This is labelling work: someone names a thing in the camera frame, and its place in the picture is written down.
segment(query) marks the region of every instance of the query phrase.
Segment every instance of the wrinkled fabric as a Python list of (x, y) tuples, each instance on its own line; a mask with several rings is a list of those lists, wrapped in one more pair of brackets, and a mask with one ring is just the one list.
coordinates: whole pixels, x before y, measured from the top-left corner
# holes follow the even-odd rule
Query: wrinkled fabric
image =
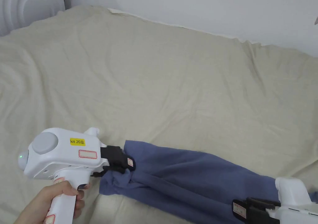
[(103, 195), (121, 194), (194, 223), (240, 223), (233, 199), (278, 201), (275, 179), (258, 175), (212, 154), (126, 141), (136, 170), (107, 172)]

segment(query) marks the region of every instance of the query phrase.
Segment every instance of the red-bordered label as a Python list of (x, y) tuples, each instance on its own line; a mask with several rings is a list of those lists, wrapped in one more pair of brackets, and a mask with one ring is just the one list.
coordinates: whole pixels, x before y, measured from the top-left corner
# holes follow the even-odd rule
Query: red-bordered label
[(133, 162), (133, 160), (130, 159), (130, 158), (127, 158), (127, 163), (128, 163), (128, 165), (131, 166), (131, 167), (134, 166), (134, 162)]
[(45, 217), (43, 224), (54, 224), (55, 214)]
[(61, 182), (63, 182), (64, 180), (65, 180), (65, 177), (60, 177), (60, 178), (54, 180), (53, 184), (61, 183)]
[(233, 211), (246, 219), (246, 209), (233, 203)]
[(97, 159), (97, 153), (95, 151), (88, 151), (88, 150), (79, 150), (79, 157), (80, 158), (92, 158)]

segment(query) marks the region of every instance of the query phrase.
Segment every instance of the black clip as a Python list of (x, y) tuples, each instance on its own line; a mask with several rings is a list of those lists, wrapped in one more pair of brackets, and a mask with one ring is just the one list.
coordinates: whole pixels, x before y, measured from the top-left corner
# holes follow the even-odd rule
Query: black clip
[(234, 216), (248, 224), (279, 224), (279, 220), (271, 218), (266, 211), (275, 207), (280, 207), (280, 202), (257, 198), (235, 199), (232, 202)]
[(92, 177), (102, 177), (108, 170), (125, 173), (126, 169), (134, 171), (136, 169), (135, 160), (123, 153), (119, 146), (107, 145), (101, 147), (101, 158), (106, 158), (109, 162), (109, 166), (103, 166), (102, 172), (94, 172)]

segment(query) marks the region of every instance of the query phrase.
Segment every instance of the hand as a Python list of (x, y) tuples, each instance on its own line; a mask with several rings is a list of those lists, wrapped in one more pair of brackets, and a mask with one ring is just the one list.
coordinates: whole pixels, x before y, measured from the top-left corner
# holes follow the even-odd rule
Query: hand
[(53, 198), (61, 194), (68, 196), (76, 195), (73, 218), (78, 218), (82, 213), (81, 209), (85, 205), (85, 202), (82, 200), (84, 191), (78, 191), (73, 188), (68, 181), (63, 181), (52, 186), (44, 187), (21, 212), (14, 224), (43, 224)]

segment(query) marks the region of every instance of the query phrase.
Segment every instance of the mattress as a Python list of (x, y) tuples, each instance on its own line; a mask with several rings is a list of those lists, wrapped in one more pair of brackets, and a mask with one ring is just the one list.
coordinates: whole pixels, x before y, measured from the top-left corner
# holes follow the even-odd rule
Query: mattress
[[(17, 155), (49, 127), (101, 130), (208, 152), (259, 174), (318, 188), (318, 58), (292, 49), (76, 7), (0, 39), (0, 223), (51, 181), (27, 179)], [(186, 223), (98, 179), (74, 223)]]

